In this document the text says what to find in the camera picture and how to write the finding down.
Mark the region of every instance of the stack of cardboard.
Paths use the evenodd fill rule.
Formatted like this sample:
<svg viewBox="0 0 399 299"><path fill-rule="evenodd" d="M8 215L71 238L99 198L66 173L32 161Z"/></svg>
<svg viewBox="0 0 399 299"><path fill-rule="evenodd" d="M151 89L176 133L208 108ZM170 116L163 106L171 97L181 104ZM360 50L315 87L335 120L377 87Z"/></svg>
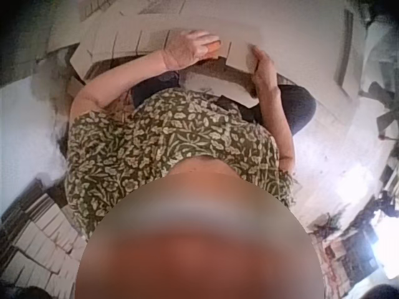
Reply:
<svg viewBox="0 0 399 299"><path fill-rule="evenodd" d="M172 14L129 16L122 13L113 17L104 14L88 30L70 62L81 79L86 80L90 69L99 62L163 49L180 30L197 28L220 36L223 46L219 56L226 58L226 65L254 72L256 60L249 41L261 38L255 28L216 18Z"/></svg>

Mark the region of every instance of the bright window light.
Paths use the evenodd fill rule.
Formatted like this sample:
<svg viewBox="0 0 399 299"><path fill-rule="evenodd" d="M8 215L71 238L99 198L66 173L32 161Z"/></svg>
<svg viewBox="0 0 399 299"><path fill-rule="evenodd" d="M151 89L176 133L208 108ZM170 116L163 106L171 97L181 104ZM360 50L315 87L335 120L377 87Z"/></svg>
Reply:
<svg viewBox="0 0 399 299"><path fill-rule="evenodd" d="M399 219L384 217L374 228L378 241L372 246L388 279L399 275Z"/></svg>
<svg viewBox="0 0 399 299"><path fill-rule="evenodd" d="M370 170L357 163L340 178L336 192L343 202L356 204L367 195L372 181Z"/></svg>

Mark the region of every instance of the hand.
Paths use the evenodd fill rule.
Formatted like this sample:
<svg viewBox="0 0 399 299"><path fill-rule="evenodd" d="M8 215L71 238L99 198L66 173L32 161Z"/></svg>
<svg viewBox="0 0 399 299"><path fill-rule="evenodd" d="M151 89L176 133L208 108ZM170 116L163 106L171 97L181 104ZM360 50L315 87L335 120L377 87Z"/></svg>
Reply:
<svg viewBox="0 0 399 299"><path fill-rule="evenodd" d="M218 58L220 38L207 31L180 32L161 52L167 70L181 70L203 59Z"/></svg>
<svg viewBox="0 0 399 299"><path fill-rule="evenodd" d="M277 86L277 72L274 67L274 62L271 58L260 48L254 46L252 48L255 57L258 59L255 74L252 80L255 83L257 94L260 92L272 92L278 88Z"/></svg>

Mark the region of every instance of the green floral dress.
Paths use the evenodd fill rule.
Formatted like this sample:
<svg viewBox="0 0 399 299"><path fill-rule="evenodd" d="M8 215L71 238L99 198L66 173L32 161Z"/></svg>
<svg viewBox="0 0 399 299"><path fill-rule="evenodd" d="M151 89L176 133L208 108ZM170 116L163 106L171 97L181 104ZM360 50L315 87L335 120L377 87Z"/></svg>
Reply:
<svg viewBox="0 0 399 299"><path fill-rule="evenodd" d="M122 123L101 112L75 119L69 131L67 200L90 236L119 200L166 176L179 161L209 155L289 207L292 179L279 170L274 138L244 121L235 104L171 88L153 95Z"/></svg>

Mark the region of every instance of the white surface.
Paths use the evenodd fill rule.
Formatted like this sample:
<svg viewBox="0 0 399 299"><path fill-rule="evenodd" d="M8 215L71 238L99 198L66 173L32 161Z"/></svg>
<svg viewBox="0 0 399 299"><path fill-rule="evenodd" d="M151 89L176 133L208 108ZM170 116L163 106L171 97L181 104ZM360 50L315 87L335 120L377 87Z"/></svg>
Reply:
<svg viewBox="0 0 399 299"><path fill-rule="evenodd" d="M2 214L36 177L61 178L65 159L55 142L55 112L49 99L32 94L31 77L0 89Z"/></svg>

